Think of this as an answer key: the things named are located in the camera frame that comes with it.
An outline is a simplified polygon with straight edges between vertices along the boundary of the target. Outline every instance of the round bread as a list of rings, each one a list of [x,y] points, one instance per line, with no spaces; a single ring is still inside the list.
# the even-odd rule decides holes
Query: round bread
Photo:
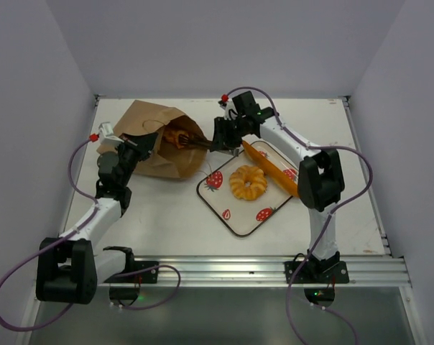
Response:
[[[267,179],[259,167],[242,165],[230,175],[230,187],[238,199],[255,200],[267,190]]]

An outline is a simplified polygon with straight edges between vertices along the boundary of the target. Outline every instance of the table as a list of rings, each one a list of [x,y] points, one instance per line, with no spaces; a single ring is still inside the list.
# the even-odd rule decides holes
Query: table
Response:
[[[215,99],[142,99],[174,106],[193,118],[208,138],[213,135],[213,119],[222,116]],[[93,131],[103,121],[113,125],[129,108],[133,99],[99,101]],[[260,105],[268,106],[264,99]],[[343,102],[340,99],[275,99],[278,111],[295,130],[316,144],[354,146]],[[245,138],[253,142],[257,138]],[[86,150],[78,187],[95,194],[97,145]],[[364,174],[357,156],[340,152],[346,189],[342,200],[365,186]],[[231,157],[209,153],[207,161],[213,169]],[[203,171],[209,167],[204,164]],[[152,256],[292,256],[305,252],[310,243],[307,208],[298,199],[291,199],[263,226],[247,238],[235,237],[199,199],[196,185],[204,178],[198,172],[189,180],[167,180],[133,175],[131,205],[124,216],[103,236],[95,252],[107,246],[131,247],[135,255]],[[75,194],[68,215],[69,229],[91,206],[91,202]],[[369,194],[342,208],[336,216],[336,237],[342,255],[384,255],[379,225]]]

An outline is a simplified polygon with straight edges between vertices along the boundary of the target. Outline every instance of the strawberry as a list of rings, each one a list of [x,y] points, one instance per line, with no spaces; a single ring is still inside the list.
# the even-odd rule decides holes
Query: strawberry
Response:
[[[231,213],[229,209],[226,209],[223,213],[222,213],[222,217],[223,219],[225,219],[226,221],[228,221],[231,217]]]
[[[211,176],[206,178],[206,187],[211,191],[218,190],[223,182],[223,176],[220,171],[215,171]]]
[[[265,221],[265,220],[267,220],[273,214],[273,212],[275,210],[276,210],[276,208],[271,208],[271,207],[264,208],[263,210],[261,210],[257,214],[257,216],[255,217],[255,219],[257,221]]]
[[[295,181],[295,178],[297,177],[297,170],[296,169],[286,169],[282,171],[284,174],[288,176],[289,179]]]

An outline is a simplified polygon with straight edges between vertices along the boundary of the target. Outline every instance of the strawberry print tray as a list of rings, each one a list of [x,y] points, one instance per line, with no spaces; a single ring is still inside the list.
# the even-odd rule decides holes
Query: strawberry print tray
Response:
[[[273,147],[263,141],[254,142],[252,146],[297,183],[297,168]],[[242,165],[254,165],[244,152],[213,171],[212,175],[200,181],[196,188],[199,197],[238,237],[252,234],[292,197],[270,177],[265,176],[268,187],[264,195],[254,201],[235,198],[231,193],[229,178]]]

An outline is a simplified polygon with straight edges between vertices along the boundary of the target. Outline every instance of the bread inside paper bag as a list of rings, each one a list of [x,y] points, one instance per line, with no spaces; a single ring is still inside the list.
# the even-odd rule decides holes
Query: bread inside paper bag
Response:
[[[115,125],[114,133],[118,137],[123,133],[159,134],[152,155],[148,160],[137,163],[135,174],[161,178],[189,178],[200,169],[207,151],[199,148],[178,149],[166,142],[162,135],[167,125],[204,137],[201,128],[183,111],[143,101],[134,101]],[[114,148],[101,145],[97,149],[99,154],[107,151],[114,151]]]

